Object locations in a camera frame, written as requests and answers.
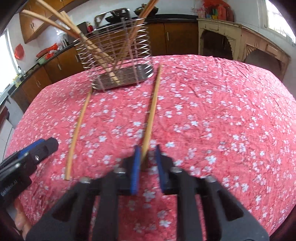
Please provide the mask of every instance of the table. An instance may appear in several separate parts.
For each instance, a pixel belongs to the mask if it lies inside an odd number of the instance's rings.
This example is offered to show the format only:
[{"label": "table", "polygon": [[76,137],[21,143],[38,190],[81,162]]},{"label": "table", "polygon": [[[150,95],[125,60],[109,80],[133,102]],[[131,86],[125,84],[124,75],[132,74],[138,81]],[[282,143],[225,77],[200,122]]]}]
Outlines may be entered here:
[{"label": "table", "polygon": [[[175,240],[176,197],[163,196],[152,150],[157,144],[191,175],[213,174],[269,234],[295,205],[296,101],[269,71],[204,56],[158,56],[163,73],[149,170],[137,196],[120,197],[119,240]],[[40,217],[80,177],[101,177],[141,143],[155,76],[138,86],[95,92],[64,181],[69,145],[89,89],[87,73],[46,87],[15,130],[8,154],[55,137],[58,151],[31,176],[21,202]]]}]

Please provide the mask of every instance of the metal drip tray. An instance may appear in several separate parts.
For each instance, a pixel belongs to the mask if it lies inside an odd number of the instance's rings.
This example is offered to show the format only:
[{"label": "metal drip tray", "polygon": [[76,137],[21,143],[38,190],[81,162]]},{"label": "metal drip tray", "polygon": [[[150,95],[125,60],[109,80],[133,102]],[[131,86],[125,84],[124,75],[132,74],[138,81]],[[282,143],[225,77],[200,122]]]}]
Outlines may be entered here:
[{"label": "metal drip tray", "polygon": [[151,64],[138,64],[135,67],[129,66],[114,71],[114,74],[118,78],[118,81],[112,80],[108,73],[104,73],[92,81],[92,87],[96,90],[106,90],[123,85],[137,84],[153,75],[153,67]]}]

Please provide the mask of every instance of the cabinet handle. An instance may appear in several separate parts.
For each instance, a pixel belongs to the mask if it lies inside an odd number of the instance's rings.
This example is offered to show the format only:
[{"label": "cabinet handle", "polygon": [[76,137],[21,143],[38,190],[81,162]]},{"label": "cabinet handle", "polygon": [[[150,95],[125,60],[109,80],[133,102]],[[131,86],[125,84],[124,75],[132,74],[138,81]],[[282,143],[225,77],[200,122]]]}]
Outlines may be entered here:
[{"label": "cabinet handle", "polygon": [[41,89],[41,87],[37,84],[37,82],[35,82],[35,83],[36,83],[37,87],[39,87]]}]

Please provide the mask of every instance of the blue gripper pad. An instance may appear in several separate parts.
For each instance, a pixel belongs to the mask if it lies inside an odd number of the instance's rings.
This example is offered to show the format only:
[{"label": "blue gripper pad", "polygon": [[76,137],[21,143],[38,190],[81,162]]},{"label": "blue gripper pad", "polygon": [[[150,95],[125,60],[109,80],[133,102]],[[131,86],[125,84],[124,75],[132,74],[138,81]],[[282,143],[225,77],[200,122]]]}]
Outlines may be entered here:
[{"label": "blue gripper pad", "polygon": [[26,152],[30,151],[32,148],[36,147],[37,145],[39,145],[40,143],[42,143],[44,141],[45,141],[44,139],[39,139],[39,140],[33,142],[32,144],[28,145],[24,149],[20,150],[17,158],[21,158]]},{"label": "blue gripper pad", "polygon": [[161,150],[159,145],[156,147],[155,156],[156,156],[156,163],[158,168],[160,188],[161,188],[161,191],[164,192],[165,191],[165,173],[163,171],[163,166],[161,164]]},{"label": "blue gripper pad", "polygon": [[131,172],[131,187],[130,191],[132,195],[136,195],[139,190],[139,176],[140,176],[140,165],[141,165],[141,148],[135,147],[133,167]]}]

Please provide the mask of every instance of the window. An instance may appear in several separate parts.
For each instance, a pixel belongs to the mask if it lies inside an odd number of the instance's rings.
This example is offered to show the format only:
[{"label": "window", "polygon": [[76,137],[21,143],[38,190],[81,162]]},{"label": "window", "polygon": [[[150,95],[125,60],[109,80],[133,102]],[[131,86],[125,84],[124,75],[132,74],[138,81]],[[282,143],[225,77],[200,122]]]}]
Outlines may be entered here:
[{"label": "window", "polygon": [[8,30],[0,36],[0,93],[17,75],[17,62],[14,57]]},{"label": "window", "polygon": [[278,32],[279,34],[283,35],[284,37],[290,37],[294,43],[296,43],[296,37],[290,28],[287,21],[278,11],[276,6],[274,6],[269,0],[265,0],[266,9],[267,9],[267,23],[268,28]]}]

